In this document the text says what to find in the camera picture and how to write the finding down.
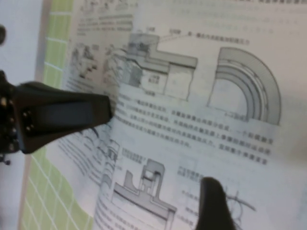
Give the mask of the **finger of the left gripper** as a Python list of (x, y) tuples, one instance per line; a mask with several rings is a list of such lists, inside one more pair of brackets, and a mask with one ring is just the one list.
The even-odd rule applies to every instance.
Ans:
[(108, 96), (59, 90), (27, 82), (13, 91), (19, 150), (30, 154), (66, 135), (108, 123)]

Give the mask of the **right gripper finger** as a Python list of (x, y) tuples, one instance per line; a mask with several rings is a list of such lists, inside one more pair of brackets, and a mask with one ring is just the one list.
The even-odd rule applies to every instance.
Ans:
[(201, 180), (199, 218), (196, 229), (235, 229), (223, 187), (218, 180), (212, 177), (204, 177)]

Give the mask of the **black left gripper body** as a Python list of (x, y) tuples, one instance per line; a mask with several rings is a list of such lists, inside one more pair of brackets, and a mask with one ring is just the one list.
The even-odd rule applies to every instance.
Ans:
[(5, 72), (0, 71), (0, 152), (15, 153), (19, 150), (13, 95), (15, 86), (10, 84)]

